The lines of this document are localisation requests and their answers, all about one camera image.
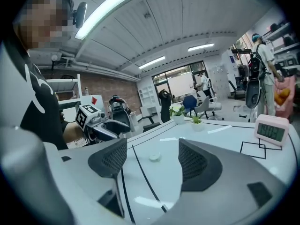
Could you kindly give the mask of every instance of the backpack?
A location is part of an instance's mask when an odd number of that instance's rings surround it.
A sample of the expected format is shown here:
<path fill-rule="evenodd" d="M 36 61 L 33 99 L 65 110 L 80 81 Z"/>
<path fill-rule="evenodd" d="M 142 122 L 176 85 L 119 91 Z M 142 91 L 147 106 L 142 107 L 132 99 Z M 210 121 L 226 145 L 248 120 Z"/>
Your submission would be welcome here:
<path fill-rule="evenodd" d="M 250 53 L 250 61 L 248 63 L 249 79 L 264 79 L 266 74 L 266 66 L 263 63 L 262 57 L 258 53 L 259 45 L 255 52 Z"/>

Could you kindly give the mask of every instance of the white t-shirt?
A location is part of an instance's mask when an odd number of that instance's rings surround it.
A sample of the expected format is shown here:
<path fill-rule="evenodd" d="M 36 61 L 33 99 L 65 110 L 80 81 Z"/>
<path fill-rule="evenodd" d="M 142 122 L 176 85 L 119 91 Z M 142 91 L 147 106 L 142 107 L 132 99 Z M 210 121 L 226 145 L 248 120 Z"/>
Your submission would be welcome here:
<path fill-rule="evenodd" d="M 254 44 L 254 46 L 252 48 L 252 52 L 256 52 L 257 46 L 258 46 L 258 44 Z M 264 65 L 267 68 L 267 72 L 271 73 L 271 74 L 266 74 L 266 76 L 264 78 L 264 84 L 274 85 L 275 84 L 274 75 L 268 66 L 268 61 L 273 61 L 274 55 L 271 53 L 270 49 L 264 44 L 259 45 L 258 54 L 261 56 L 262 62 L 264 63 Z"/>
<path fill-rule="evenodd" d="M 201 77 L 201 82 L 203 83 L 203 91 L 207 90 L 208 89 L 208 80 L 207 80 L 207 77 L 202 75 Z"/>

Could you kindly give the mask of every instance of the pink sofa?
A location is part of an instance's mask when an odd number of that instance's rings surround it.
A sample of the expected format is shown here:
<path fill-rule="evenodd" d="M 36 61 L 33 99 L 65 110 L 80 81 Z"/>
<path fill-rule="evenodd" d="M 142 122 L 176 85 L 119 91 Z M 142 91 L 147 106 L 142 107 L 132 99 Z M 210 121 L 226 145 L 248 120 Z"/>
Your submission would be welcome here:
<path fill-rule="evenodd" d="M 276 117 L 289 118 L 289 116 L 293 112 L 293 101 L 295 96 L 295 76 L 286 77 L 284 82 L 278 82 L 277 78 L 275 78 L 274 91 L 277 94 L 281 93 L 284 88 L 290 89 L 290 95 L 286 99 L 286 101 L 282 104 L 281 107 L 275 108 Z"/>

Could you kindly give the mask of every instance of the yellow pillow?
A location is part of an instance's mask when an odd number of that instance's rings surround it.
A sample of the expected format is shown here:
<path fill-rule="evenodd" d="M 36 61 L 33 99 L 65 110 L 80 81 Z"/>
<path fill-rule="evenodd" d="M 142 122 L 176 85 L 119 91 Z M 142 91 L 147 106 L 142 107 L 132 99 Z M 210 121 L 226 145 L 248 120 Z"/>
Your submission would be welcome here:
<path fill-rule="evenodd" d="M 279 105 L 282 106 L 282 104 L 285 102 L 286 98 L 290 95 L 290 89 L 285 88 L 282 90 L 280 94 L 277 92 L 274 93 L 274 100 Z"/>

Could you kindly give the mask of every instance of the blue chair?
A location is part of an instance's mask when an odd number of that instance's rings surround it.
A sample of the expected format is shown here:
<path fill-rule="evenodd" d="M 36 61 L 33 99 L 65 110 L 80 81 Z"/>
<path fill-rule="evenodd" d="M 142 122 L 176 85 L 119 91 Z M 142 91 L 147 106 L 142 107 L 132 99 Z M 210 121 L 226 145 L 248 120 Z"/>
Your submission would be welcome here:
<path fill-rule="evenodd" d="M 189 115 L 192 116 L 192 110 L 195 111 L 195 107 L 197 107 L 197 99 L 193 95 L 189 95 L 184 97 L 182 104 L 184 106 L 185 115 L 189 113 Z"/>

